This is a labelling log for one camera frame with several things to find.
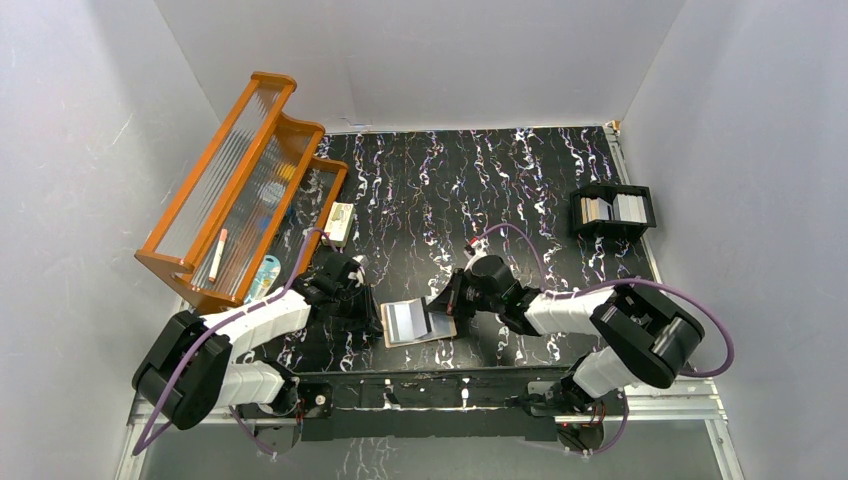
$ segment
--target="black marble-patterned surface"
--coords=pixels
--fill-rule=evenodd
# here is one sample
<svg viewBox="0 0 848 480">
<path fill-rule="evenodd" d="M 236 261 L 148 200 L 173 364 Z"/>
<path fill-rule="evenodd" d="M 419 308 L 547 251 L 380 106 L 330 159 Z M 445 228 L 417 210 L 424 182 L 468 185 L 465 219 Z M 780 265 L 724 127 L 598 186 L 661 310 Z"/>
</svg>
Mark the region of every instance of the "black marble-patterned surface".
<svg viewBox="0 0 848 480">
<path fill-rule="evenodd" d="M 503 256 L 525 284 L 562 291 L 652 276 L 641 242 L 568 235 L 568 193 L 593 180 L 619 183 L 600 127 L 335 135 L 325 138 L 319 155 L 351 167 L 339 198 L 356 207 L 345 253 L 368 257 L 378 303 L 440 290 L 451 270 L 465 264 L 466 242 L 501 222 L 526 231 L 542 256 L 540 275 L 518 234 L 489 236 L 489 253 Z M 312 175 L 307 185 L 308 193 L 295 198 L 304 208 L 286 219 L 275 242 L 273 253 L 284 264 L 293 263 L 299 248 L 292 239 L 313 221 L 301 210 L 323 202 L 329 183 Z M 256 354 L 298 372 L 393 371 L 567 365 L 600 346 L 598 338 L 579 334 L 517 336 L 486 313 L 458 322 L 457 330 L 450 340 L 387 349 L 381 338 L 316 324 Z"/>
</svg>

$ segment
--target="white wall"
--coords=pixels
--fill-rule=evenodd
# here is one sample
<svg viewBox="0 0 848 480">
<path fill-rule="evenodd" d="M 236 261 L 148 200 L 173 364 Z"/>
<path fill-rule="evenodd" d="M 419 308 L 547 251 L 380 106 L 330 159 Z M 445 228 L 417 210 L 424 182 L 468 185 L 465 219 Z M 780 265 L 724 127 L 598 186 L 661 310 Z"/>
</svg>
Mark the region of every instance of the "white wall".
<svg viewBox="0 0 848 480">
<path fill-rule="evenodd" d="M 622 126 L 664 280 L 736 339 L 718 384 L 750 479 L 848 468 L 846 45 L 845 3 L 690 0 Z"/>
<path fill-rule="evenodd" d="M 223 118 L 254 70 L 328 131 L 624 116 L 683 0 L 156 0 Z"/>
<path fill-rule="evenodd" d="M 114 476 L 176 300 L 132 254 L 217 123 L 151 0 L 0 1 L 0 478 Z"/>
</svg>

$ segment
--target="purple cable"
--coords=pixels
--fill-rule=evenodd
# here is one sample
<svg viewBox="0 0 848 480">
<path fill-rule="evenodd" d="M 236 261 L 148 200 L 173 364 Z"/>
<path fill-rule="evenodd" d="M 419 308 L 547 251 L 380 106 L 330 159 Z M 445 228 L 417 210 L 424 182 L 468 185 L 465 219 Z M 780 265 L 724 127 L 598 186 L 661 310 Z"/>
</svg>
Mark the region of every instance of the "purple cable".
<svg viewBox="0 0 848 480">
<path fill-rule="evenodd" d="M 542 263 L 542 257 L 539 256 L 539 252 L 536 251 L 536 247 L 533 245 L 533 242 L 530 240 L 530 237 L 528 237 L 527 234 L 524 233 L 523 230 L 521 230 L 520 228 L 516 227 L 515 225 L 513 225 L 511 223 L 499 223 L 499 224 L 495 225 L 494 227 L 487 228 L 486 230 L 483 231 L 483 233 L 481 233 L 480 235 L 478 235 L 474 238 L 483 238 L 483 237 L 489 235 L 490 233 L 492 233 L 493 231 L 497 230 L 498 228 L 511 228 L 511 229 L 515 230 L 516 232 L 518 232 L 518 234 L 521 235 L 521 237 L 524 238 L 525 241 L 527 241 L 527 245 L 530 246 L 530 251 L 533 252 L 533 257 L 536 259 L 536 265 L 539 267 L 539 275 L 542 276 L 542 281 L 539 283 L 539 288 L 544 292 L 545 291 L 545 284 L 544 284 L 544 282 L 545 282 L 545 264 Z"/>
<path fill-rule="evenodd" d="M 533 252 L 533 256 L 536 258 L 536 264 L 539 266 L 539 274 L 542 276 L 542 280 L 544 280 L 545 279 L 545 267 L 544 267 L 544 263 L 542 263 L 542 258 L 539 256 L 539 252 L 536 251 L 536 247 L 533 246 L 533 242 L 530 241 L 530 237 L 528 237 L 527 234 L 524 233 L 520 228 L 516 227 L 515 225 L 513 225 L 511 223 L 499 223 L 499 224 L 495 225 L 494 227 L 487 228 L 480 236 L 478 236 L 476 238 L 483 238 L 486 235 L 490 234 L 493 230 L 501 228 L 501 227 L 511 228 L 511 229 L 515 230 L 516 232 L 518 232 L 524 238 L 524 240 L 527 241 L 527 244 L 530 245 L 530 250 Z M 653 288 L 656 288 L 657 290 L 660 290 L 660 291 L 663 291 L 663 292 L 668 292 L 668 293 L 670 293 L 670 294 L 672 294 L 676 297 L 680 297 L 683 300 L 691 303 L 695 308 L 697 308 L 698 310 L 703 312 L 704 315 L 706 315 L 707 318 L 709 318 L 711 322 L 713 322 L 713 324 L 718 329 L 719 333 L 721 333 L 721 336 L 724 338 L 724 344 L 727 348 L 727 356 L 724 359 L 724 363 L 722 363 L 720 367 L 716 368 L 715 370 L 710 370 L 708 372 L 696 372 L 694 370 L 691 370 L 691 371 L 685 370 L 685 371 L 680 372 L 681 375 L 685 375 L 687 377 L 692 377 L 692 378 L 715 377 L 715 376 L 721 375 L 722 373 L 726 372 L 728 368 L 730 368 L 730 365 L 733 364 L 733 360 L 736 358 L 736 348 L 733 345 L 733 339 L 730 337 L 730 332 L 727 330 L 727 327 L 724 325 L 724 323 L 721 320 L 719 320 L 718 316 L 709 307 L 702 304 L 698 300 L 695 300 L 694 298 L 690 297 L 687 293 L 685 293 L 681 290 L 678 290 L 674 287 L 669 287 L 669 286 L 663 285 L 661 283 L 652 282 L 650 280 L 644 280 L 644 279 L 641 279 L 641 278 L 620 278 L 620 279 L 616 279 L 616 280 L 609 280 L 609 281 L 606 281 L 606 282 L 602 282 L 602 283 L 599 283 L 597 285 L 592 285 L 591 287 L 580 290 L 579 292 L 576 292 L 576 293 L 572 293 L 572 292 L 545 292 L 544 285 L 540 286 L 540 289 L 542 289 L 542 291 L 545 292 L 550 298 L 555 298 L 555 299 L 556 298 L 575 298 L 575 297 L 579 297 L 579 296 L 585 295 L 587 293 L 595 292 L 597 290 L 601 290 L 601 289 L 604 289 L 604 288 L 614 287 L 616 285 L 632 285 L 632 284 L 639 284 L 639 285 L 645 285 L 645 286 L 648 286 L 648 287 L 653 287 Z"/>
<path fill-rule="evenodd" d="M 604 453 L 607 450 L 609 450 L 610 448 L 612 448 L 612 446 L 615 445 L 615 442 L 617 442 L 618 439 L 621 438 L 621 434 L 624 433 L 624 427 L 627 426 L 627 418 L 630 417 L 630 405 L 627 403 L 627 397 L 626 396 L 623 396 L 622 400 L 624 400 L 624 413 L 621 415 L 621 425 L 619 425 L 618 431 L 615 432 L 615 435 L 613 435 L 612 440 L 610 440 L 610 443 L 602 446 L 601 448 L 599 448 L 597 450 L 594 450 L 592 452 L 592 455 Z"/>
<path fill-rule="evenodd" d="M 271 456 L 273 456 L 275 453 L 277 453 L 277 452 L 274 451 L 273 448 L 269 447 L 268 445 L 265 445 L 265 443 L 262 440 L 259 440 L 259 437 L 257 437 L 256 435 L 253 434 L 253 432 L 250 431 L 250 427 L 248 427 L 247 424 L 244 423 L 244 420 L 241 419 L 238 412 L 236 411 L 235 408 L 232 407 L 232 405 L 230 405 L 230 415 L 232 415 L 233 418 L 236 419 L 236 423 L 239 424 L 239 427 L 241 427 L 242 431 L 244 431 L 244 433 L 248 437 L 253 439 L 253 443 L 255 443 L 257 447 L 259 447 L 259 450 L 261 450 L 262 453 L 264 453 L 265 455 L 271 455 Z"/>
<path fill-rule="evenodd" d="M 297 263 L 295 263 L 295 266 L 292 269 L 292 273 L 291 273 L 291 275 L 289 275 L 288 281 L 286 281 L 285 287 L 283 287 L 283 290 L 281 290 L 280 293 L 278 293 L 278 294 L 274 295 L 273 297 L 265 300 L 260 305 L 264 306 L 264 305 L 267 305 L 271 302 L 277 301 L 280 298 L 283 298 L 283 296 L 285 296 L 285 294 L 289 291 L 289 289 L 292 286 L 292 283 L 294 283 L 295 277 L 297 277 L 297 271 L 300 270 L 300 264 L 303 262 L 303 254 L 306 253 L 306 246 L 309 243 L 309 238 L 315 232 L 321 233 L 321 235 L 327 237 L 327 240 L 330 239 L 330 237 L 327 236 L 327 234 L 324 232 L 324 230 L 322 230 L 318 227 L 313 227 L 313 228 L 309 229 L 309 231 L 306 232 L 306 235 L 303 238 L 303 245 L 300 246 L 300 252 L 298 252 L 298 254 L 297 254 Z M 162 394 L 159 395 L 159 401 L 156 402 L 156 406 L 153 407 L 153 412 L 150 413 L 150 417 L 147 419 L 147 423 L 144 425 L 144 428 L 141 430 L 141 436 L 139 437 L 138 442 L 136 442 L 135 447 L 133 447 L 132 454 L 134 456 L 143 452 L 144 449 L 149 447 L 150 444 L 153 443 L 153 441 L 156 440 L 157 437 L 159 437 L 159 435 L 162 435 L 162 433 L 164 433 L 165 430 L 167 430 L 168 427 L 171 426 L 171 422 L 168 421 L 164 425 L 159 427 L 159 429 L 156 430 L 153 433 L 153 435 L 150 435 L 150 431 L 153 429 L 153 425 L 156 423 L 156 418 L 159 417 L 159 414 L 162 412 L 162 408 L 164 408 L 164 406 L 165 406 L 165 402 L 168 400 L 168 395 L 171 394 L 171 391 L 174 389 L 174 386 L 177 384 L 177 380 L 180 378 L 180 375 L 182 374 L 183 370 L 185 370 L 185 367 L 188 365 L 189 360 L 191 360 L 194 357 L 195 352 L 197 352 L 197 350 L 200 349 L 200 346 L 203 345 L 203 342 L 205 342 L 215 332 L 217 332 L 218 330 L 220 330 L 224 326 L 229 325 L 230 323 L 233 323 L 234 321 L 238 320 L 239 318 L 241 318 L 243 316 L 245 316 L 245 312 L 239 311 L 239 312 L 236 312 L 236 313 L 230 315 L 229 317 L 225 318 L 224 320 L 221 320 L 220 322 L 218 322 L 217 325 L 215 325 L 214 327 L 203 332 L 203 334 L 201 334 L 200 337 L 198 337 L 197 340 L 195 340 L 195 342 L 191 345 L 191 347 L 189 347 L 188 351 L 186 351 L 185 355 L 183 355 L 183 358 L 180 360 L 180 363 L 177 364 L 177 368 L 174 369 L 174 373 L 171 374 L 171 378 L 168 380 L 168 383 L 165 385 L 165 388 L 162 390 Z"/>
</svg>

